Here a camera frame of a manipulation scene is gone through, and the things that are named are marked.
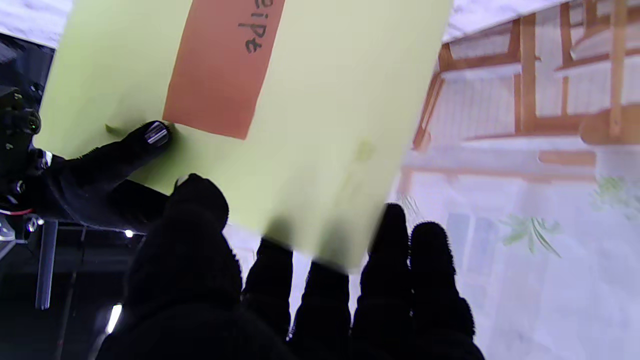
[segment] white light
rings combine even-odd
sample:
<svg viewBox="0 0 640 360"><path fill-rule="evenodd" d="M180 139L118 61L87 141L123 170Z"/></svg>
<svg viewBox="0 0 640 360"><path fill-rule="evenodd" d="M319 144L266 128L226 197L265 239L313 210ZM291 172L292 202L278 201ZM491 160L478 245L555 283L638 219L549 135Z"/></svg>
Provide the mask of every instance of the white light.
<svg viewBox="0 0 640 360"><path fill-rule="evenodd" d="M109 323L107 323L107 334L111 334L113 329L115 329L116 324L118 323L118 319L120 318L120 313L122 312L122 305L117 304L113 306L111 309L111 316L109 317Z"/></svg>

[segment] orange paper strip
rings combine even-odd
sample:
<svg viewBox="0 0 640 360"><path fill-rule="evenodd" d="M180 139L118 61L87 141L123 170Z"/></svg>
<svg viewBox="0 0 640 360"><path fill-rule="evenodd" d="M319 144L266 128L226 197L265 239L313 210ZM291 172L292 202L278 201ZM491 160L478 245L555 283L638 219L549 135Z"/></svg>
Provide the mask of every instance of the orange paper strip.
<svg viewBox="0 0 640 360"><path fill-rule="evenodd" d="M284 0L194 0L164 119L244 140L283 7Z"/></svg>

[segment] yellow paper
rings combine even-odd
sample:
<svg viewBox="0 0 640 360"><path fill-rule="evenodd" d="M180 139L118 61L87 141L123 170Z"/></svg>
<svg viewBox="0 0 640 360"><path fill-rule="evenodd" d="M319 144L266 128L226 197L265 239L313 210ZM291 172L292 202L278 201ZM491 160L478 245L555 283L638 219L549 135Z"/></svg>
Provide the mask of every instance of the yellow paper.
<svg viewBox="0 0 640 360"><path fill-rule="evenodd" d="M118 139L105 125L161 119L190 5L76 0L36 146L74 157ZM172 149L134 179L169 193L196 172L222 189L234 223L359 263L415 130L450 5L286 0L247 139L177 126Z"/></svg>

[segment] red wire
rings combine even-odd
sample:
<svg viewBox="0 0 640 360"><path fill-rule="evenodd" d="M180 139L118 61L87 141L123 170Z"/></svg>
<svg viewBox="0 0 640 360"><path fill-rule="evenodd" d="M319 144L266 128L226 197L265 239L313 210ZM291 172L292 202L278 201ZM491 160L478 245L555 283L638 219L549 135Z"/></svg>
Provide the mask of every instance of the red wire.
<svg viewBox="0 0 640 360"><path fill-rule="evenodd" d="M7 211L7 210L2 210L0 209L0 213L5 214L5 215L11 215L11 216L20 216L20 215L26 215L30 212L32 212L33 209L27 209L27 210L22 210L22 211Z"/></svg>

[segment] green plant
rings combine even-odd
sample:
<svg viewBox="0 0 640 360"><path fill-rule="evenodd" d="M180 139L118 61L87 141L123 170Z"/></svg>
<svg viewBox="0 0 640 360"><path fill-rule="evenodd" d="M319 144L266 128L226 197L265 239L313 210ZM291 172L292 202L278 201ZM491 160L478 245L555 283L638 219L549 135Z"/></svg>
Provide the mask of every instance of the green plant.
<svg viewBox="0 0 640 360"><path fill-rule="evenodd" d="M616 209L627 220L640 218L640 182L628 181L624 177L601 177L594 191L596 210Z"/></svg>
<svg viewBox="0 0 640 360"><path fill-rule="evenodd" d="M513 245L526 239L529 251L531 251L531 254L534 254L537 240L545 250L561 258L558 251L556 251L547 240L549 235L555 235L560 232L560 224L557 222L547 225L545 219L519 217L514 214L509 215L506 220L500 220L499 222L511 229L509 235L502 241L505 246Z"/></svg>

